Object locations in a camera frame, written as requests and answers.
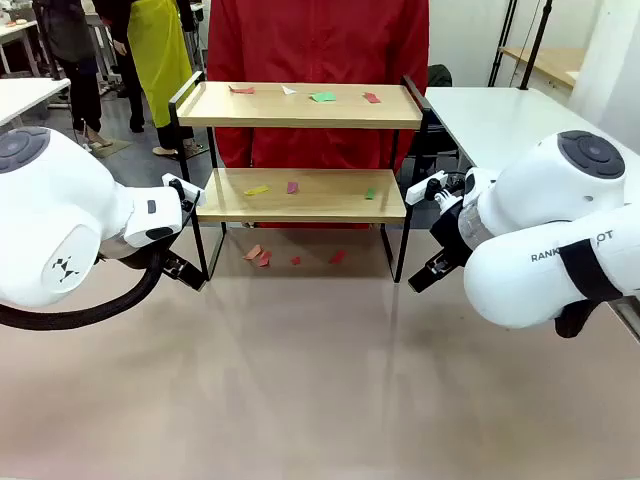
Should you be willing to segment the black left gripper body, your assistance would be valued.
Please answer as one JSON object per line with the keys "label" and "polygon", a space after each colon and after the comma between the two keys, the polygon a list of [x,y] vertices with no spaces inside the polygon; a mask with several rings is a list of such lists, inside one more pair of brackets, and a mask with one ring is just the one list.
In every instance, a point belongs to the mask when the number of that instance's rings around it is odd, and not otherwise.
{"label": "black left gripper body", "polygon": [[133,247],[122,236],[113,236],[100,244],[97,261],[117,260],[134,270],[152,268],[162,272],[174,241],[175,236],[170,235],[143,247]]}

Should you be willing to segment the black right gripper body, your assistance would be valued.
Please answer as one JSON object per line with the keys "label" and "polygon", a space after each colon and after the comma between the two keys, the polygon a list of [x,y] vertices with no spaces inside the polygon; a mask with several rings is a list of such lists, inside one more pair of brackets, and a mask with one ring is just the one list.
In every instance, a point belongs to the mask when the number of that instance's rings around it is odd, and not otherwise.
{"label": "black right gripper body", "polygon": [[461,211],[461,207],[450,207],[430,229],[431,235],[441,245],[450,264],[465,264],[472,254],[459,230],[458,220]]}

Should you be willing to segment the grey floor mat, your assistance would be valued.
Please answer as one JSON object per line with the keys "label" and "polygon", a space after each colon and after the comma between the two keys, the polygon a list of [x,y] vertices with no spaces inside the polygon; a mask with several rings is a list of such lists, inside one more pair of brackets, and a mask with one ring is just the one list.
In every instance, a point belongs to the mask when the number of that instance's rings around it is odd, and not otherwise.
{"label": "grey floor mat", "polygon": [[132,143],[129,141],[112,140],[108,145],[102,145],[98,142],[84,143],[83,148],[98,159],[106,159],[131,145]]}

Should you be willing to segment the black chair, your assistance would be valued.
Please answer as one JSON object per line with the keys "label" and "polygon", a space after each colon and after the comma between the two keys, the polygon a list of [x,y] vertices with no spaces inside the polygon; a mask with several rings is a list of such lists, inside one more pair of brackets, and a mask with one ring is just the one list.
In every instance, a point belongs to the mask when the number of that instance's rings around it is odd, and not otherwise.
{"label": "black chair", "polygon": [[450,70],[443,64],[429,65],[427,68],[428,73],[428,87],[452,87],[453,79]]}

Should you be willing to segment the thin black tripod stand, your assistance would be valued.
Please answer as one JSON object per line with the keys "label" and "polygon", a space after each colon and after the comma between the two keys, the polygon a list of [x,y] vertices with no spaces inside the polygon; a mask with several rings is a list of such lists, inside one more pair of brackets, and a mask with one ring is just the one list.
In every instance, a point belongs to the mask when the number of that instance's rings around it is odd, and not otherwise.
{"label": "thin black tripod stand", "polygon": [[499,36],[498,44],[496,47],[494,59],[491,66],[491,71],[489,74],[489,79],[487,84],[488,87],[494,87],[496,84],[501,63],[502,63],[502,58],[503,58],[502,49],[506,46],[508,42],[513,20],[515,18],[515,13],[517,11],[517,5],[518,5],[518,0],[508,0],[507,9],[505,12],[505,16],[504,16],[504,20],[501,28],[501,33]]}

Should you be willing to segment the black clamp pole stand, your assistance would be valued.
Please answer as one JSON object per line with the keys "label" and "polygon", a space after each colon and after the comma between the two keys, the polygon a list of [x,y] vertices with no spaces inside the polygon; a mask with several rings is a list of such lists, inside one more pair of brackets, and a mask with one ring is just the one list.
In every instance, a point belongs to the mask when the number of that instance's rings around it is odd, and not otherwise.
{"label": "black clamp pole stand", "polygon": [[54,80],[60,80],[60,68],[54,46],[56,32],[64,25],[65,12],[59,9],[56,0],[33,0],[32,7],[38,23],[44,52],[46,53],[50,76]]}

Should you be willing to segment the small white table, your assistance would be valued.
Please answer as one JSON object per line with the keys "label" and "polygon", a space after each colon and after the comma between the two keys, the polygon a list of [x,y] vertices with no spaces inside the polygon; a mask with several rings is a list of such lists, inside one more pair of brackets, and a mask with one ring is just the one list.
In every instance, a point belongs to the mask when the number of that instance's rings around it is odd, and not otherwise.
{"label": "small white table", "polygon": [[27,110],[69,86],[68,79],[0,79],[0,126],[18,119]]}

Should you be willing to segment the light wooden table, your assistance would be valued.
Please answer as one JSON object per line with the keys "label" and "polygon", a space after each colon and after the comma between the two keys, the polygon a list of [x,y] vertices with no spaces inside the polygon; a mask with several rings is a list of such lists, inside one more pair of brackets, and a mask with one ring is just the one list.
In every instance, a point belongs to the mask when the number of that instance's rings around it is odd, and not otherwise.
{"label": "light wooden table", "polygon": [[[499,51],[516,62],[516,71],[523,77],[531,50],[501,47]],[[580,48],[541,48],[536,56],[533,71],[556,86],[572,90],[581,71],[585,54],[586,50]]]}

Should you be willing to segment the thick black pole stand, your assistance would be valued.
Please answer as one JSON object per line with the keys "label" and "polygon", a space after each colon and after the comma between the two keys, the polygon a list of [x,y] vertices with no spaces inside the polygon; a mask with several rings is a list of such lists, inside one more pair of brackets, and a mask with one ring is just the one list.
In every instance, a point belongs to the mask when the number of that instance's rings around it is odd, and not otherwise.
{"label": "thick black pole stand", "polygon": [[524,74],[522,76],[522,81],[519,85],[519,89],[522,91],[526,91],[528,89],[529,80],[533,72],[535,62],[538,56],[538,52],[540,50],[540,46],[542,44],[544,33],[547,27],[549,16],[552,11],[552,5],[553,5],[553,0],[546,0],[544,4],[542,15],[540,18],[540,23],[536,32],[536,37],[529,54],[529,60],[527,61],[527,65],[524,70]]}

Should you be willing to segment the person in yellow apron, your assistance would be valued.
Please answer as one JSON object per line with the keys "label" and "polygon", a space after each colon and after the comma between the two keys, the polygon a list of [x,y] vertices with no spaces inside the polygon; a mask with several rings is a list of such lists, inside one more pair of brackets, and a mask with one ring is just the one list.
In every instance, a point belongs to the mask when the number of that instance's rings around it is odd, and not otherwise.
{"label": "person in yellow apron", "polygon": [[129,53],[156,128],[157,156],[198,152],[190,127],[175,131],[169,101],[193,74],[184,33],[195,30],[189,0],[93,0],[97,15],[110,28],[113,45]]}

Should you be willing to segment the person in dark clothes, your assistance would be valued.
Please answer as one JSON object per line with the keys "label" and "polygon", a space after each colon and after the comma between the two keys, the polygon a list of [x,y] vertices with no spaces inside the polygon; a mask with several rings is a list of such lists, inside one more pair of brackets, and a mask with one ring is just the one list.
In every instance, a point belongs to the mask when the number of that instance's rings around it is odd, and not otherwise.
{"label": "person in dark clothes", "polygon": [[54,59],[70,81],[70,101],[75,131],[93,148],[112,145],[100,135],[101,99],[95,50],[81,0],[33,0]]}

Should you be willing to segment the person in red jacket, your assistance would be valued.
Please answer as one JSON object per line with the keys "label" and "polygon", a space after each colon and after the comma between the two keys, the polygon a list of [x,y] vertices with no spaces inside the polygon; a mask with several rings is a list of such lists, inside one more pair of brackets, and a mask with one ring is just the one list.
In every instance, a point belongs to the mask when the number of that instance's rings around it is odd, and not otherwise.
{"label": "person in red jacket", "polygon": [[[211,0],[211,81],[428,85],[429,0]],[[228,168],[400,168],[409,130],[218,128]]]}

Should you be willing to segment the white background workbench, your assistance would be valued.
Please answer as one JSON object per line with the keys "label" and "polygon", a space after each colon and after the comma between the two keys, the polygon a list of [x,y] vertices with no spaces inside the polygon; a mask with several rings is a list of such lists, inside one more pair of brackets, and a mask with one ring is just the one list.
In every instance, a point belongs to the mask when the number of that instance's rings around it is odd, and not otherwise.
{"label": "white background workbench", "polygon": [[0,62],[2,63],[4,71],[7,74],[11,72],[11,69],[9,67],[9,63],[3,47],[11,42],[20,41],[29,62],[31,73],[34,77],[40,77],[40,71],[37,66],[37,62],[33,54],[32,44],[29,39],[29,31],[36,26],[36,21],[26,20],[21,20],[20,22],[12,25],[10,25],[9,23],[0,25]]}

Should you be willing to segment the two-tier wooden shelf black frame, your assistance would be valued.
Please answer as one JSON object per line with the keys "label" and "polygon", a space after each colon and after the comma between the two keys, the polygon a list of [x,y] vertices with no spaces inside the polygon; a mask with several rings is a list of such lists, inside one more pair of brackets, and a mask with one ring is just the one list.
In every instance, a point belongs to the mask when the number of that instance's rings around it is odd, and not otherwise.
{"label": "two-tier wooden shelf black frame", "polygon": [[[233,94],[229,86],[254,87],[255,94]],[[409,77],[398,85],[293,84],[293,95],[285,95],[281,84],[208,81],[195,73],[169,101],[171,125],[203,128],[208,144],[215,144],[219,127],[258,129],[360,129],[389,130],[395,136],[403,131],[423,137],[428,130],[428,106],[424,95]],[[310,95],[332,92],[334,102],[317,103]],[[371,104],[364,97],[372,92],[381,100]],[[218,224],[227,234],[229,223],[331,223],[389,224],[403,227],[399,250],[394,252],[388,235],[381,235],[393,280],[402,277],[411,226],[412,209],[402,199],[395,179],[397,153],[392,151],[388,169],[315,170],[315,169],[231,169],[225,170],[217,159],[211,161],[212,173],[206,185],[206,203],[191,215],[192,228],[202,273],[212,278],[224,244],[219,239],[211,254],[206,253],[201,228]],[[287,193],[289,182],[299,190]],[[248,189],[267,185],[270,190],[246,196]],[[375,198],[366,192],[375,189]]]}

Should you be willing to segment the aluminium frame rail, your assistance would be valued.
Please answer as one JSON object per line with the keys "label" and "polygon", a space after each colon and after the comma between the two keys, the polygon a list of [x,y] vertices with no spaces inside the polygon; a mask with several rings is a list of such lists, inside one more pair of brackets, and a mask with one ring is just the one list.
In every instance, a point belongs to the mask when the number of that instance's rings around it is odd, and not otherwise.
{"label": "aluminium frame rail", "polygon": [[627,296],[609,302],[609,307],[640,345],[640,299]]}

